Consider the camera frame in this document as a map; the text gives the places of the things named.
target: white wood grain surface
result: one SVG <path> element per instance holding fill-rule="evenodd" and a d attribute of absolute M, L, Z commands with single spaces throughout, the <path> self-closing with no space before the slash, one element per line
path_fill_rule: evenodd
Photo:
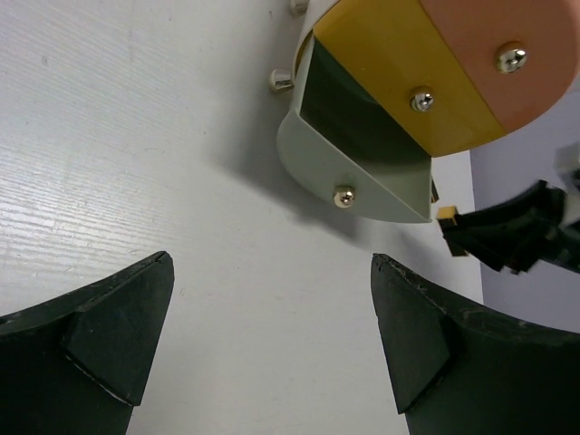
<path fill-rule="evenodd" d="M 481 298 L 436 224 L 351 217 L 284 173 L 266 77 L 299 31 L 285 0 L 0 1 L 0 314 L 175 260 L 130 434 L 407 433 L 372 252 Z M 467 154 L 435 177 L 473 209 Z"/>

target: silver screw head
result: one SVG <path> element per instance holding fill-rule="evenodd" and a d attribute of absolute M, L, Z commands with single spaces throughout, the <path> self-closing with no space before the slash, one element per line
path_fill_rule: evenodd
<path fill-rule="evenodd" d="M 268 87 L 273 93 L 290 91 L 294 88 L 290 70 L 273 70 L 268 77 Z"/>
<path fill-rule="evenodd" d="M 527 50 L 518 43 L 508 43 L 498 50 L 496 68 L 502 74 L 515 73 L 527 62 Z"/>
<path fill-rule="evenodd" d="M 411 107 L 414 111 L 424 113 L 428 111 L 434 102 L 433 92 L 429 88 L 415 90 L 411 97 Z"/>
<path fill-rule="evenodd" d="M 290 0 L 290 11 L 294 16 L 306 14 L 310 0 Z"/>
<path fill-rule="evenodd" d="M 354 204 L 354 189 L 350 186 L 337 186 L 334 189 L 334 204 L 338 208 L 348 208 Z"/>

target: yellow panel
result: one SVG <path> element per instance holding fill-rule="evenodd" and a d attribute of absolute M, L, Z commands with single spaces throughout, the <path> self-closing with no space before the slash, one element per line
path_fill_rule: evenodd
<path fill-rule="evenodd" d="M 455 220 L 455 215 L 458 215 L 457 207 L 449 206 L 449 207 L 442 207 L 439 209 L 437 213 L 437 220 L 446 220 L 449 221 L 452 225 L 457 225 Z"/>
<path fill-rule="evenodd" d="M 505 134 L 418 0 L 341 0 L 314 36 L 431 156 Z M 419 113 L 410 101 L 424 86 L 434 103 Z"/>

